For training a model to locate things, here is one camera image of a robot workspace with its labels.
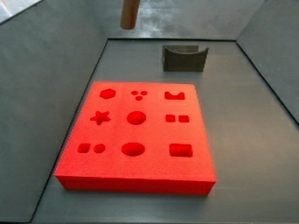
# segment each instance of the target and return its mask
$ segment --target circular hole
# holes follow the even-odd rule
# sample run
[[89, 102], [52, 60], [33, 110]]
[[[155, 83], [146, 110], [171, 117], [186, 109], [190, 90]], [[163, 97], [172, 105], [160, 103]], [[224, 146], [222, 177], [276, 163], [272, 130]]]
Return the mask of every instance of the circular hole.
[[105, 148], [107, 148], [105, 145], [103, 143], [100, 143], [95, 146], [93, 151], [96, 153], [101, 153], [105, 150]]
[[128, 114], [126, 119], [131, 124], [139, 125], [146, 121], [146, 114], [142, 111], [134, 111]]
[[146, 147], [140, 143], [127, 143], [123, 145], [122, 151], [130, 157], [136, 157], [146, 152]]

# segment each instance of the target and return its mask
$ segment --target wooden rod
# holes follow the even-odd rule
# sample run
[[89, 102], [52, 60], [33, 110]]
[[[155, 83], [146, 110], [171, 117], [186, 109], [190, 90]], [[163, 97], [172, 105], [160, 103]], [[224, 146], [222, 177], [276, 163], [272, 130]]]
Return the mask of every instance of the wooden rod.
[[120, 27], [124, 30], [132, 30], [136, 27], [136, 14], [140, 0], [124, 0]]

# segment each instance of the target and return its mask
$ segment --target three-dot hole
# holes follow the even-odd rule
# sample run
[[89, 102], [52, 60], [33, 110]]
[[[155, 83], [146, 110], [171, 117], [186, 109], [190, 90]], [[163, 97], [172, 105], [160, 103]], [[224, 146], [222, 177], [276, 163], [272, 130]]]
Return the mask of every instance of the three-dot hole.
[[132, 91], [132, 92], [131, 92], [131, 95], [135, 95], [135, 99], [136, 99], [138, 101], [142, 101], [142, 100], [143, 100], [143, 95], [147, 95], [147, 91], [142, 91], [140, 94], [139, 94], [138, 91]]

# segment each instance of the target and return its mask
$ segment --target shape sorter board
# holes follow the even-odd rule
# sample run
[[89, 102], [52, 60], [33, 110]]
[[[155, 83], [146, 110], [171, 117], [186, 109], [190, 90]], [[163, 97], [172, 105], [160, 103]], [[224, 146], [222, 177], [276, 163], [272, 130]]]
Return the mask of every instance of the shape sorter board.
[[95, 82], [55, 176], [68, 190], [207, 195], [216, 175], [195, 86]]

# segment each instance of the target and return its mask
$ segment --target gray wall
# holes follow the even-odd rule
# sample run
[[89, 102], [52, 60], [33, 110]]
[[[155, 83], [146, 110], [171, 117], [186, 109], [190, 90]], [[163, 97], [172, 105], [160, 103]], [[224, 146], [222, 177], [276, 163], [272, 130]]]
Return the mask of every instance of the gray wall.
[[0, 26], [0, 221], [28, 221], [107, 38], [85, 1]]
[[299, 122], [299, 1], [267, 0], [238, 43]]
[[264, 0], [142, 0], [136, 27], [119, 27], [123, 0], [88, 0], [113, 38], [235, 40]]

